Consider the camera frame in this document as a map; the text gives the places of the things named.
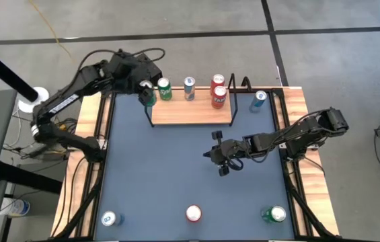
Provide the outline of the black stanchion white base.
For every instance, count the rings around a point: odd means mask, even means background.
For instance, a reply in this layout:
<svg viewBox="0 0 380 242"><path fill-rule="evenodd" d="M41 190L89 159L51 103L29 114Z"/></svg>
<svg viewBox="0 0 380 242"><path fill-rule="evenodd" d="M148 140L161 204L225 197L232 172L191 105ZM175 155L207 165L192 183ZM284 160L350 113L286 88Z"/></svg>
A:
<svg viewBox="0 0 380 242"><path fill-rule="evenodd" d="M24 113L31 114L35 106L50 97L47 89L44 87L31 87L1 60L0 80L18 92L20 96L18 97L17 108Z"/></svg>

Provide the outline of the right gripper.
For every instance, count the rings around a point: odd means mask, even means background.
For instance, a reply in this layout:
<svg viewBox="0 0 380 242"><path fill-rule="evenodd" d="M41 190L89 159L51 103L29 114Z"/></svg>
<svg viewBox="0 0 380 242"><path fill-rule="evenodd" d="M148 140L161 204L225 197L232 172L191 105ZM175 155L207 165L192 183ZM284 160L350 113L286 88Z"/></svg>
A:
<svg viewBox="0 0 380 242"><path fill-rule="evenodd" d="M222 141L222 137L223 133L220 130L212 132L212 138L218 142L218 145L203 153L203 157L217 165L220 176L226 176L230 169L235 171L243 169L243 162L241 161L243 142L234 139Z"/></svg>

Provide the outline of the wooden shelf black metal legs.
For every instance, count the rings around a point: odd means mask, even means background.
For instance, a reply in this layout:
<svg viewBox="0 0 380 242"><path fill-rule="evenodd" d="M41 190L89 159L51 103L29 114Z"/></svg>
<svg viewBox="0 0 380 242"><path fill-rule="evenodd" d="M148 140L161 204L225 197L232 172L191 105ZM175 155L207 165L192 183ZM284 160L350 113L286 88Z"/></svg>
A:
<svg viewBox="0 0 380 242"><path fill-rule="evenodd" d="M238 112L237 93L241 90L252 89L250 80L244 77L238 87L235 75L231 75L226 86L227 95L222 108L212 107L212 96L208 86L195 87L195 98L188 101L184 98L183 87L173 87L173 97L169 101L157 98L152 107L145 107L144 113L151 126L184 125L184 124L227 124L233 125Z"/></svg>

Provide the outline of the blue silver Red Bull can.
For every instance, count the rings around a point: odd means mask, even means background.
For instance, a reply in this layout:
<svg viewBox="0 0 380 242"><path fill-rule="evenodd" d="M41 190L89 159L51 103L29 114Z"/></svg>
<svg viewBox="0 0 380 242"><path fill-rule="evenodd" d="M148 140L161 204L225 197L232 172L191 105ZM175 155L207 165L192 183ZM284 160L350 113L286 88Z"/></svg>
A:
<svg viewBox="0 0 380 242"><path fill-rule="evenodd" d="M254 94L254 98L249 106L249 111L252 113L258 113L261 110L262 105L267 99L265 91L257 91Z"/></svg>
<svg viewBox="0 0 380 242"><path fill-rule="evenodd" d="M184 79L184 97L187 101L191 101L195 96L196 81L193 77L186 77Z"/></svg>
<svg viewBox="0 0 380 242"><path fill-rule="evenodd" d="M124 215L109 210L103 213L101 222L105 227L119 226L124 222Z"/></svg>

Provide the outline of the red Fanta strawberry can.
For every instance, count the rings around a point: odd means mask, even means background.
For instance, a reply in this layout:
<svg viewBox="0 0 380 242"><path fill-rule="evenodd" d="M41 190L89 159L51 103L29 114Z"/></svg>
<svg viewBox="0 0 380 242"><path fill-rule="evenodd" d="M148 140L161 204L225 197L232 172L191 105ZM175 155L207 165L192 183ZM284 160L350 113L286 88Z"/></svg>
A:
<svg viewBox="0 0 380 242"><path fill-rule="evenodd" d="M210 87L210 94L212 95L214 93L214 90L217 86L224 86L225 78L221 74L215 74L213 75L211 79L211 87Z"/></svg>
<svg viewBox="0 0 380 242"><path fill-rule="evenodd" d="M216 86L212 93L211 105L216 109L220 109L225 104L225 99L227 97L227 90L223 86Z"/></svg>
<svg viewBox="0 0 380 242"><path fill-rule="evenodd" d="M202 217L202 210L198 205L192 204L186 209L186 219L191 223L197 223Z"/></svg>

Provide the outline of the blue-grey table mat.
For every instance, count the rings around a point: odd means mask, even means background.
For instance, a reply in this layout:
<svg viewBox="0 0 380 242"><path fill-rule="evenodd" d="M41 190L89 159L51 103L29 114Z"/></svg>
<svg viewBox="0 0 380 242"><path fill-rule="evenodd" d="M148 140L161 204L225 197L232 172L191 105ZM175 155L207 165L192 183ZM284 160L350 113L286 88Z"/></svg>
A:
<svg viewBox="0 0 380 242"><path fill-rule="evenodd" d="M96 226L98 241L291 239L290 218L267 223L263 208L287 208L278 151L263 163L220 176L203 153L215 145L208 126L151 126L134 95L119 95L110 129L99 213L124 215L119 226ZM197 223L186 209L198 205Z"/></svg>

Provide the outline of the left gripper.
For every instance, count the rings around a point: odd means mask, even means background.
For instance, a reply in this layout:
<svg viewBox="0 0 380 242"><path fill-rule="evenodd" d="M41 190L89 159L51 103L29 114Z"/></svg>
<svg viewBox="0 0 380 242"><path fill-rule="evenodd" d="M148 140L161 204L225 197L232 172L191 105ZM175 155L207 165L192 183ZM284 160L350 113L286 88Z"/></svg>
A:
<svg viewBox="0 0 380 242"><path fill-rule="evenodd" d="M118 93L137 93L143 80L152 82L154 86L159 81L159 67L146 54L114 54L108 63L108 71L113 77L112 91ZM147 97L149 101L153 99L153 90L148 88L146 91L143 89L139 93L142 104L147 103Z"/></svg>

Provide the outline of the white canister blue label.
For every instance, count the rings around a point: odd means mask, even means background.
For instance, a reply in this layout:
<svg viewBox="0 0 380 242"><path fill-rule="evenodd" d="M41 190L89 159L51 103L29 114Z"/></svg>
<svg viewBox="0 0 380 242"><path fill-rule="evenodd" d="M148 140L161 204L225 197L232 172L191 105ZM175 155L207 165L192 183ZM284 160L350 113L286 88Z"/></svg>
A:
<svg viewBox="0 0 380 242"><path fill-rule="evenodd" d="M28 201L15 198L4 198L0 209L0 215L22 217L29 212L30 207L31 204Z"/></svg>

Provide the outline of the green Sprite can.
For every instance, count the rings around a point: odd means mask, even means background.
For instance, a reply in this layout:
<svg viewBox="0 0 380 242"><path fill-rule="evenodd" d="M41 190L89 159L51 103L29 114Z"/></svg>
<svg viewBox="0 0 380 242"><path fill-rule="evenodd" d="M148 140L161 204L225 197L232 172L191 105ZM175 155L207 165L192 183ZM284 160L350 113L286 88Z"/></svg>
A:
<svg viewBox="0 0 380 242"><path fill-rule="evenodd" d="M168 101L172 98L172 87L168 78L160 78L157 82L157 86L162 100Z"/></svg>
<svg viewBox="0 0 380 242"><path fill-rule="evenodd" d="M153 107L157 102L157 96L155 93L155 88L152 84L152 82L148 80L143 80L140 82L141 87L147 87L151 91L151 99L147 102L146 106Z"/></svg>
<svg viewBox="0 0 380 242"><path fill-rule="evenodd" d="M287 217L286 210L278 205L263 208L260 214L267 223L281 223Z"/></svg>

